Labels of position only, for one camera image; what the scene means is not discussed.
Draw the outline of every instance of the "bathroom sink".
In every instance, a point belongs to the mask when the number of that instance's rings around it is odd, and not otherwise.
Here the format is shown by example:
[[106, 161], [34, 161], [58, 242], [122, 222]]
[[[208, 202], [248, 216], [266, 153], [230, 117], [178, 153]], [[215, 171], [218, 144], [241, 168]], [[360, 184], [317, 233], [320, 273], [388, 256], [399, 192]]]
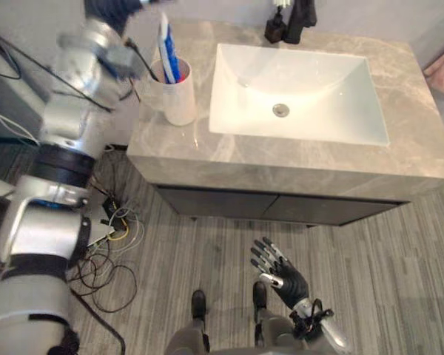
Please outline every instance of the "bathroom sink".
[[389, 144], [366, 58], [219, 44], [209, 130]]

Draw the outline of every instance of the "faucet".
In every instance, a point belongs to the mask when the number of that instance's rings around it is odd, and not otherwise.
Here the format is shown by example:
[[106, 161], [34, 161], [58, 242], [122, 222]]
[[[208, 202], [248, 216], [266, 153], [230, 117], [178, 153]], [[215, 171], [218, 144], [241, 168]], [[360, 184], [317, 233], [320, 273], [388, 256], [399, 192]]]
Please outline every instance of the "faucet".
[[295, 0], [288, 27], [283, 37], [286, 43], [298, 44], [301, 40], [303, 28], [316, 25], [317, 16], [314, 1]]

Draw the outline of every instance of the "wall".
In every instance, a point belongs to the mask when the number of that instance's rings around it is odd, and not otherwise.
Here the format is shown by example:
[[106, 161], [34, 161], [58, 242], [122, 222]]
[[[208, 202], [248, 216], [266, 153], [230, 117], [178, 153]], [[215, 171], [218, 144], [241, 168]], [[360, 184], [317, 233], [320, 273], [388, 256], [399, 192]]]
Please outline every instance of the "wall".
[[[444, 0], [317, 0], [316, 7], [315, 31], [407, 41], [423, 67], [444, 50]], [[162, 8], [175, 18], [258, 25], [265, 24], [274, 12], [272, 0], [180, 0], [152, 7], [135, 16], [128, 28], [146, 57], [153, 51]], [[55, 58], [56, 36], [77, 29], [83, 20], [81, 0], [0, 0], [0, 34], [45, 64], [52, 64]], [[21, 63], [46, 97], [50, 78]], [[438, 105], [444, 107], [444, 98], [440, 100]], [[114, 141], [126, 143], [132, 120], [138, 116], [135, 99], [126, 101], [116, 116]]]

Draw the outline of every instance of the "white cup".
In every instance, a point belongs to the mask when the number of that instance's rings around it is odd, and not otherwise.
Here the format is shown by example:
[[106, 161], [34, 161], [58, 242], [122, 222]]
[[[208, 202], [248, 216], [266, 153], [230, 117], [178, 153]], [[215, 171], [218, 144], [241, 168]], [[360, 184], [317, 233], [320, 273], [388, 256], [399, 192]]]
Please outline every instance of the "white cup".
[[191, 66], [181, 58], [178, 58], [178, 63], [184, 80], [176, 84], [166, 84], [163, 64], [161, 60], [156, 61], [151, 69], [158, 81], [148, 73], [142, 81], [142, 94], [144, 103], [162, 111], [171, 124], [184, 126], [195, 120], [197, 112]]

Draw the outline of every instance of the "vanity cabinet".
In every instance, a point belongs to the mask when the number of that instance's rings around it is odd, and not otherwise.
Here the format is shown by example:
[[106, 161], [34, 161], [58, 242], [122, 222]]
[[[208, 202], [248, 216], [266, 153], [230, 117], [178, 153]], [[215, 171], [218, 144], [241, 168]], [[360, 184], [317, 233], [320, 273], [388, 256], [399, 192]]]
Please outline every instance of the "vanity cabinet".
[[157, 190], [177, 213], [192, 217], [219, 216], [328, 226], [342, 226], [404, 203], [180, 186], [157, 186]]

